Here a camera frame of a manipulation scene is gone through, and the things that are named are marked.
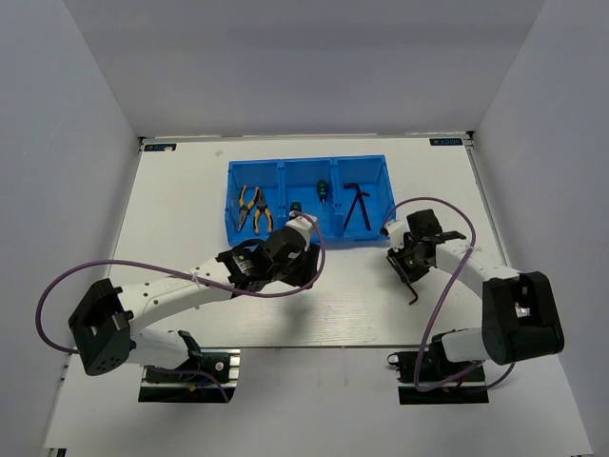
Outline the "thin straight hex key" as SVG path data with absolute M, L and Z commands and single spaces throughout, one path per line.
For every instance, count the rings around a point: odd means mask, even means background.
M 406 285 L 412 295 L 412 298 L 408 302 L 408 305 L 412 306 L 419 300 L 419 294 L 413 287 L 413 284 L 419 280 L 419 273 L 416 269 L 404 269 L 402 267 L 396 267 L 396 271 L 401 282 Z

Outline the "yellow black pliers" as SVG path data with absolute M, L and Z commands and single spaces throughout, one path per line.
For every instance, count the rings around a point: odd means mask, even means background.
M 238 231 L 241 231 L 243 229 L 243 226 L 246 222 L 246 218 L 247 218 L 248 214 L 251 212 L 253 207 L 256 205 L 256 202 L 257 202 L 258 196 L 259 196 L 259 191 L 260 191 L 260 189 L 258 187 L 256 187 L 254 190 L 253 197 L 247 202 L 246 201 L 246 190 L 247 190 L 247 186 L 243 186 L 241 188 L 240 195 L 239 195 L 240 208 L 239 208 L 239 219 L 238 219 L 238 225 L 237 225 Z
M 265 194 L 262 188 L 256 189 L 256 211 L 253 219 L 253 228 L 256 235 L 261 233 L 260 220 L 264 216 L 267 221 L 267 232 L 271 233 L 274 230 L 274 221 L 271 211 L 267 205 Z

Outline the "bent hex key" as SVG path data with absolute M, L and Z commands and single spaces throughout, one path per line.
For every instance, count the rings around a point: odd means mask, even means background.
M 360 185 L 357 183 L 347 183 L 344 184 L 344 189 L 354 189 L 356 191 L 356 194 L 354 196 L 354 199 L 352 201 L 351 207 L 348 211 L 348 214 L 346 215 L 345 219 L 344 219 L 344 229 L 347 229 L 347 226 L 351 220 L 351 216 L 354 212 L 354 209 L 356 207 L 356 204 L 359 204 L 361 207 L 361 211 L 362 211 L 362 215 L 363 215 L 363 220 L 364 220 L 364 224 L 365 227 L 368 231 L 371 230 L 371 224 L 370 224 L 370 220 L 369 220 L 369 216 L 367 213 L 367 209 L 364 203 L 364 197 L 368 197 L 369 193 L 365 192 L 361 189 Z

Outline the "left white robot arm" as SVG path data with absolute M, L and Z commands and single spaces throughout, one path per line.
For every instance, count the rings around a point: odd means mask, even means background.
M 128 363 L 192 379 L 202 360 L 194 339 L 184 330 L 154 330 L 153 324 L 201 305 L 253 295 L 274 282 L 304 287 L 317 272 L 320 253 L 308 235 L 284 227 L 266 240 L 247 240 L 221 252 L 184 276 L 125 287 L 109 279 L 95 282 L 69 317 L 85 373 L 98 376 Z

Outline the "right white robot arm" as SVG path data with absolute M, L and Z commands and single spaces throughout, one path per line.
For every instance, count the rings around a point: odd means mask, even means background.
M 387 259 L 403 283 L 412 286 L 436 268 L 481 299 L 479 327 L 424 332 L 428 349 L 419 368 L 449 380 L 475 363 L 505 366 L 563 351 L 564 334 L 545 274 L 496 262 L 460 232 L 444 230 L 431 209 L 391 222 L 381 232 L 391 243 Z

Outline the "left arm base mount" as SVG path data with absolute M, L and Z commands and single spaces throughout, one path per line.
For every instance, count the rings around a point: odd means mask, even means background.
M 236 390 L 241 351 L 202 350 L 176 369 L 143 372 L 138 402 L 143 404 L 226 404 Z

